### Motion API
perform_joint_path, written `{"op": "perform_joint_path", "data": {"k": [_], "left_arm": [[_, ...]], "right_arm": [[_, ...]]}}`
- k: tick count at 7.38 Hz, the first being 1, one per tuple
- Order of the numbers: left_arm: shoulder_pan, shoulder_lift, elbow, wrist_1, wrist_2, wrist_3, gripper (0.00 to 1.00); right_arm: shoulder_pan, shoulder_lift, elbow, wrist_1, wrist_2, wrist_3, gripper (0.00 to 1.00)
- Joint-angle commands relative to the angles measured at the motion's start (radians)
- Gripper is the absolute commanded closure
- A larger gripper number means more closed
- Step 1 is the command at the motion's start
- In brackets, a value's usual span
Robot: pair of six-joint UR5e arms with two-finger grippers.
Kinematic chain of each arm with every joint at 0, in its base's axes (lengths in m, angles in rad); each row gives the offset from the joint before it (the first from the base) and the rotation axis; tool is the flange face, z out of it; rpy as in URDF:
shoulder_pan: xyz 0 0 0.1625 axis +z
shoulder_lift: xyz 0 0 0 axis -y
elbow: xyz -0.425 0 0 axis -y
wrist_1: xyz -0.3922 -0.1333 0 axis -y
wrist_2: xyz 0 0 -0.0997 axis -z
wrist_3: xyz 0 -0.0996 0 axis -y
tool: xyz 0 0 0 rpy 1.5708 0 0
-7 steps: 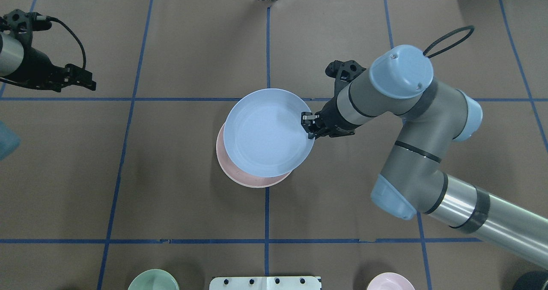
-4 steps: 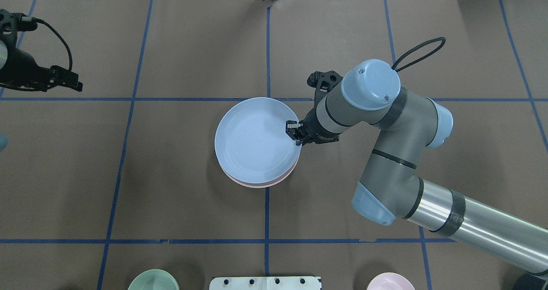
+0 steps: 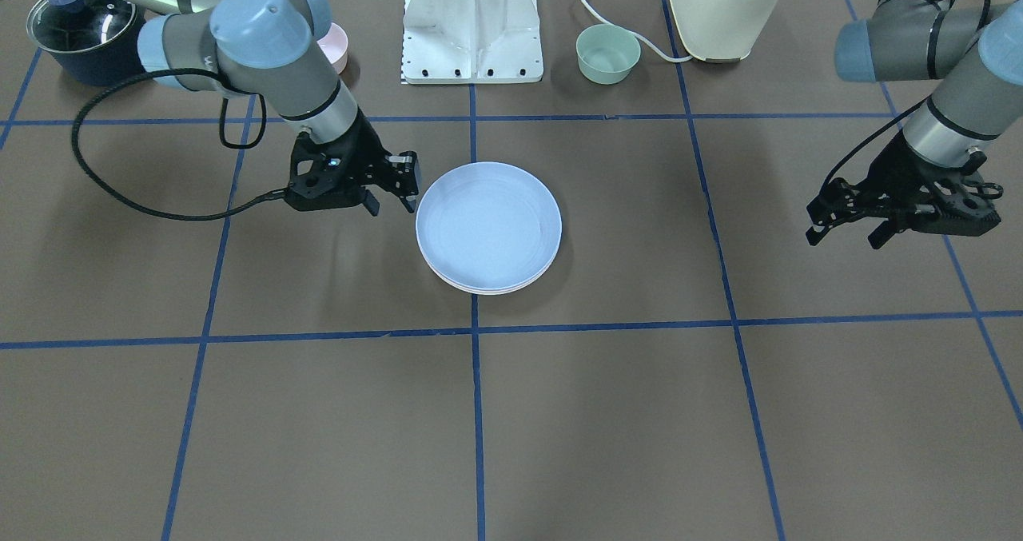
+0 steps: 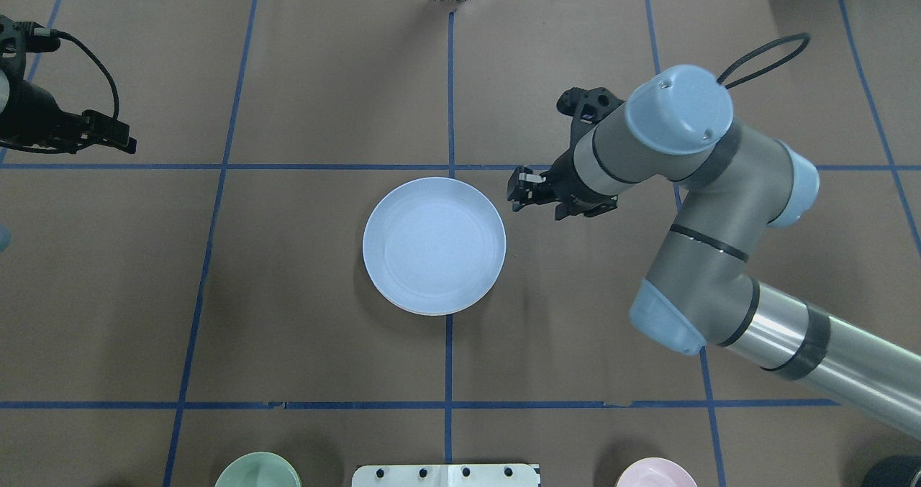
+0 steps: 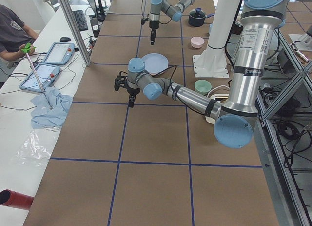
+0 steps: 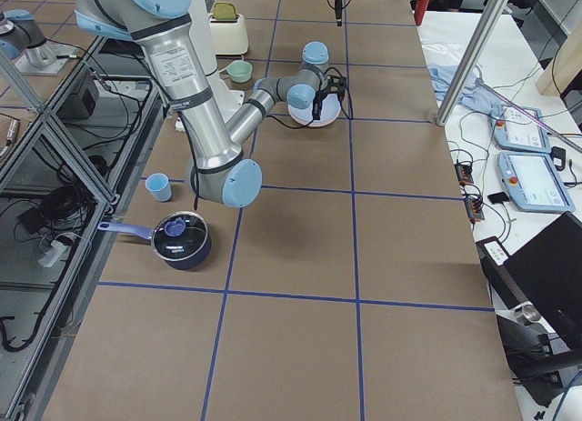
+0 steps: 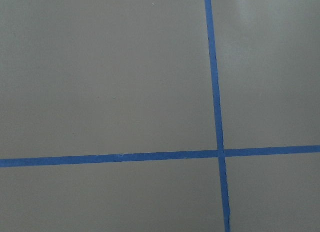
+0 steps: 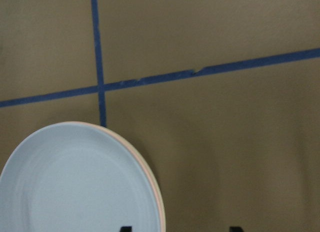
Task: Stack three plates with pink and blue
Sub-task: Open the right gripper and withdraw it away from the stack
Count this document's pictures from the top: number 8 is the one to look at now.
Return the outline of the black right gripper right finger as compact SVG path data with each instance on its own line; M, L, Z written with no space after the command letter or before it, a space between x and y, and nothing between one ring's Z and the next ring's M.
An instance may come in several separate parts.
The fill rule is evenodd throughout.
M244 230L240 226L230 226L229 232L244 232Z

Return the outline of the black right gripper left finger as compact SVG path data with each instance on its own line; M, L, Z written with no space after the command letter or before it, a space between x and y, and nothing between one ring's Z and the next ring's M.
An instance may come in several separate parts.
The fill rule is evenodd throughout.
M132 226L122 226L119 232L132 232Z

